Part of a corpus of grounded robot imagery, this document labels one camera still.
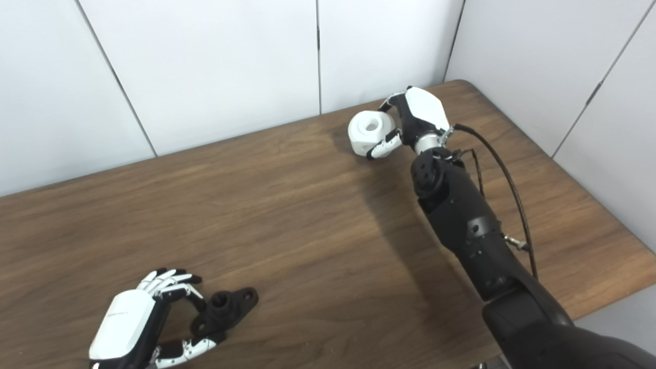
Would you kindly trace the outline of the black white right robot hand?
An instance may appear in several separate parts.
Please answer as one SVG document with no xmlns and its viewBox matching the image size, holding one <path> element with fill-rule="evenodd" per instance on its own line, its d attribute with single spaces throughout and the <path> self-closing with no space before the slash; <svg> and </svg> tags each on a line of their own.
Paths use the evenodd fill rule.
<svg viewBox="0 0 656 369">
<path fill-rule="evenodd" d="M 385 99 L 377 111 L 386 114 L 391 108 L 396 108 L 401 126 L 366 152 L 368 160 L 385 157 L 401 145 L 419 156 L 427 150 L 445 147 L 453 134 L 441 100 L 424 89 L 408 86 L 406 91 Z"/>
</svg>

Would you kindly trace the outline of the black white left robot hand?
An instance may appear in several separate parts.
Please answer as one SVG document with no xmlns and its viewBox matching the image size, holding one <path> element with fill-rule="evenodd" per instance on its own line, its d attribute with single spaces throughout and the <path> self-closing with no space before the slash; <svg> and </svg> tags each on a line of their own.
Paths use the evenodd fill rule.
<svg viewBox="0 0 656 369">
<path fill-rule="evenodd" d="M 187 299 L 198 312 L 207 302 L 194 288 L 200 276 L 166 267 L 148 273 L 136 288 L 113 297 L 89 348 L 90 368 L 169 368 L 220 345 L 227 334 L 159 343 L 171 304 Z"/>
</svg>

